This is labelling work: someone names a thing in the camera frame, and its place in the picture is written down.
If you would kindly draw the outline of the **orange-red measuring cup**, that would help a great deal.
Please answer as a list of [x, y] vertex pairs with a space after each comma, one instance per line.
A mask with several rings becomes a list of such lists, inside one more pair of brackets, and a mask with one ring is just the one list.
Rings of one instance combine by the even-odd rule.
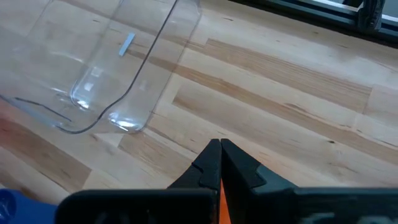
[[224, 186], [223, 183], [221, 182], [221, 188], [220, 188], [220, 218], [219, 218], [219, 224], [231, 224], [231, 220], [229, 217], [229, 210], [228, 210], [228, 205], [226, 201], [226, 195], [224, 192]]

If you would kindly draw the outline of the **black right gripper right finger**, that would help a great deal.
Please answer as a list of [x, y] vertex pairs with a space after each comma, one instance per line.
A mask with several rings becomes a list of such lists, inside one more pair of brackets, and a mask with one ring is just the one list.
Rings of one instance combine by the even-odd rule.
[[232, 224], [398, 224], [398, 188], [299, 187], [230, 140], [221, 145]]

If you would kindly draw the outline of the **black aluminium table frame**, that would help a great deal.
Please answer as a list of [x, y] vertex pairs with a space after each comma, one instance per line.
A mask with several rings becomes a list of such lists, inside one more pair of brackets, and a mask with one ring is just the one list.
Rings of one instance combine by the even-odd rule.
[[358, 29], [358, 10], [363, 0], [230, 0], [311, 25], [398, 49], [398, 0], [386, 0], [381, 28]]

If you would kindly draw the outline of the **clear plastic basket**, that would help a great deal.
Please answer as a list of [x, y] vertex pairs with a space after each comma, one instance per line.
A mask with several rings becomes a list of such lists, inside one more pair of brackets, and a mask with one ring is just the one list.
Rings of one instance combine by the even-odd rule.
[[135, 133], [199, 0], [0, 0], [0, 99], [64, 133]]

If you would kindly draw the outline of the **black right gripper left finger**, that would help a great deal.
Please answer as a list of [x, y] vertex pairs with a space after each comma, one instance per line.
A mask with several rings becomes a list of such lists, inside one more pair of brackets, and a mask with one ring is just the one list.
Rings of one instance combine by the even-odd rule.
[[166, 189], [82, 190], [64, 199], [55, 224], [215, 224], [221, 142], [212, 139]]

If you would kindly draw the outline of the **black frame clamp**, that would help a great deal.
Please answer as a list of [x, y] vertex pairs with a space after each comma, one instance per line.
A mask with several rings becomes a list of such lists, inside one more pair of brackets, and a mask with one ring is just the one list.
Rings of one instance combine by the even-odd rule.
[[386, 0], [363, 0], [358, 10], [357, 27], [363, 32], [375, 32], [381, 28], [382, 10]]

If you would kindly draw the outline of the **blue measuring cup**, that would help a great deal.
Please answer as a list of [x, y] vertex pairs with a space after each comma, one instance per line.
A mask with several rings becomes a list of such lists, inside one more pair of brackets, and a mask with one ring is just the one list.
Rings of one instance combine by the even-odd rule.
[[0, 189], [0, 224], [55, 224], [57, 206]]

